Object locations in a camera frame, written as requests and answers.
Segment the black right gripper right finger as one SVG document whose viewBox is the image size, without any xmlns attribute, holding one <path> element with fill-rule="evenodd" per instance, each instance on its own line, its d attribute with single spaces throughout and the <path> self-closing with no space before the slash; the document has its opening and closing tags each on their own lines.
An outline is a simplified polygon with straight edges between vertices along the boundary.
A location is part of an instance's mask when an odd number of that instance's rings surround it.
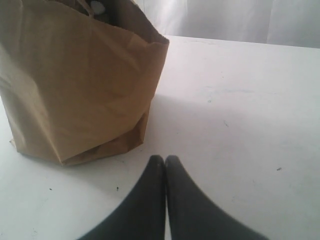
<svg viewBox="0 0 320 240">
<path fill-rule="evenodd" d="M 170 234 L 173 240 L 266 240 L 212 202 L 192 180 L 180 159 L 165 160 Z"/>
</svg>

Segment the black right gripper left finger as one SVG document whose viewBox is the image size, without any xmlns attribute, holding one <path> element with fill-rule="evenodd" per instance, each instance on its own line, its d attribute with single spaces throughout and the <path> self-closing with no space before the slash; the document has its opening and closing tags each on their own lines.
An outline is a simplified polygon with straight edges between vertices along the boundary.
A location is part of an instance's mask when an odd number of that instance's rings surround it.
<svg viewBox="0 0 320 240">
<path fill-rule="evenodd" d="M 152 155 L 121 204 L 81 240 L 163 240 L 166 225 L 165 164 Z"/>
</svg>

